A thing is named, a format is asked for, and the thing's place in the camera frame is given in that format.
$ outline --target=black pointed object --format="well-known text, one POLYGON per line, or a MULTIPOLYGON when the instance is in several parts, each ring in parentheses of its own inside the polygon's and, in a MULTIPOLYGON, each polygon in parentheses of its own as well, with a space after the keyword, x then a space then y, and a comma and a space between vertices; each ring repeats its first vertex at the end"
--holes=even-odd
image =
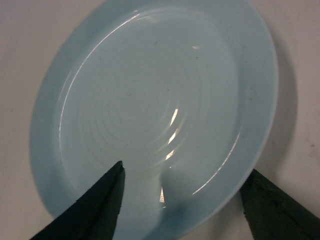
POLYGON ((240 189, 255 240, 320 240, 320 219, 253 170, 240 189))
POLYGON ((111 240, 125 186, 118 161, 72 206, 31 240, 111 240))

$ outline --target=white surface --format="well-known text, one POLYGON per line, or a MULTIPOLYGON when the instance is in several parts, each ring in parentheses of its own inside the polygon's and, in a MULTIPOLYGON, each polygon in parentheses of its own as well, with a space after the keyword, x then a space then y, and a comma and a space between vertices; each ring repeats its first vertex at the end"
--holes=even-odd
MULTIPOLYGON (((256 168, 320 217, 320 2, 252 2, 273 35, 280 73, 275 122, 256 168)), ((52 219, 39 209, 33 178, 25 172, 30 168, 26 159, 36 97, 29 93, 37 92, 61 44, 100 3, 102 0, 0 3, 0 213, 5 213, 0 216, 1 239, 28 239, 52 219), (25 221, 30 215, 38 216, 38 221, 25 221)), ((239 195, 182 239, 213 238, 252 239, 239 195)))

